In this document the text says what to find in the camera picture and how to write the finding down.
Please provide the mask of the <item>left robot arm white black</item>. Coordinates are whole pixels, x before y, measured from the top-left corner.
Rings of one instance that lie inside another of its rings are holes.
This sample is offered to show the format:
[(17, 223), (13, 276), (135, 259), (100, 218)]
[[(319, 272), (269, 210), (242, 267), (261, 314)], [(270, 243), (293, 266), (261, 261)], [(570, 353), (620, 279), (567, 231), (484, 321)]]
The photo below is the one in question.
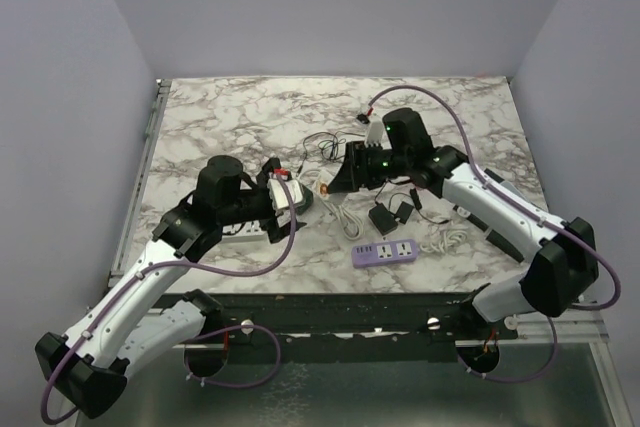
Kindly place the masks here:
[(295, 217), (304, 202), (304, 188), (279, 159), (269, 159), (256, 177), (229, 155), (210, 158), (199, 172), (195, 188), (167, 211), (152, 232), (138, 260), (83, 318), (63, 334), (48, 332), (35, 352), (47, 380), (41, 400), (45, 424), (52, 418), (48, 401), (58, 391), (94, 419), (122, 395), (128, 381), (164, 351), (187, 340), (202, 342), (220, 332), (214, 302), (192, 293), (156, 321), (145, 316), (160, 297), (189, 270), (250, 278), (275, 270), (287, 258), (254, 271), (232, 271), (202, 264), (203, 256), (223, 238), (227, 226), (257, 221), (270, 242), (291, 248), (301, 223)]

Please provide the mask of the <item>white power strip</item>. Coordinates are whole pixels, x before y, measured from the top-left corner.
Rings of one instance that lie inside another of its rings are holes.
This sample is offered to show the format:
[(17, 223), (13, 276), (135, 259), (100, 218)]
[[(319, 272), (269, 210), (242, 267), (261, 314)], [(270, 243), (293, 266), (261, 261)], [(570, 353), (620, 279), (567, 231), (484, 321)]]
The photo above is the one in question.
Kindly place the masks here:
[(225, 226), (222, 231), (223, 243), (261, 241), (266, 237), (267, 233), (261, 229), (258, 221)]

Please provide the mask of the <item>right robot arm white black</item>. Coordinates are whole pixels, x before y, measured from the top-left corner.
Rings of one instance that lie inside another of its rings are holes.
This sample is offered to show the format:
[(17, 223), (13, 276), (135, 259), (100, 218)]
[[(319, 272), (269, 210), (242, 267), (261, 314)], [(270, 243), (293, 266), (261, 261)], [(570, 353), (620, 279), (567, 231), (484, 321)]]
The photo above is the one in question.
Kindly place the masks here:
[(408, 178), (415, 186), (465, 209), (507, 241), (528, 270), (473, 294), (459, 314), (461, 330), (481, 338), (507, 316), (539, 312), (558, 317), (598, 278), (593, 227), (577, 217), (568, 222), (536, 208), (487, 173), (476, 174), (466, 154), (434, 146), (420, 114), (401, 108), (382, 123), (389, 148), (365, 141), (346, 145), (343, 164), (328, 184), (329, 194), (377, 189)]

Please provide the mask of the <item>purple power strip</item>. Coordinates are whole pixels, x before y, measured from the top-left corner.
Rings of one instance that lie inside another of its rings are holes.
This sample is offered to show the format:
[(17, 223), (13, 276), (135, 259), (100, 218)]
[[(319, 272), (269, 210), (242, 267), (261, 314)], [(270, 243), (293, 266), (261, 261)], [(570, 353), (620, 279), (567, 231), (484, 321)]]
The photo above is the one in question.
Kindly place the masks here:
[(414, 262), (418, 254), (414, 240), (392, 240), (353, 247), (351, 261), (354, 268), (363, 269)]

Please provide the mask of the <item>dark green charger block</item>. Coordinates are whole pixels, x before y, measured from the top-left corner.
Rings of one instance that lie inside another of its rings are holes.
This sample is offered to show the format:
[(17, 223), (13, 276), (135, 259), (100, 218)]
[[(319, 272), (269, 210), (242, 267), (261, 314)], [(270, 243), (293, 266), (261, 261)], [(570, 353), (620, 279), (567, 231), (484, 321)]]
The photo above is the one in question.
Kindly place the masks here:
[(306, 186), (302, 186), (303, 202), (296, 207), (296, 215), (302, 216), (309, 211), (314, 203), (314, 193)]

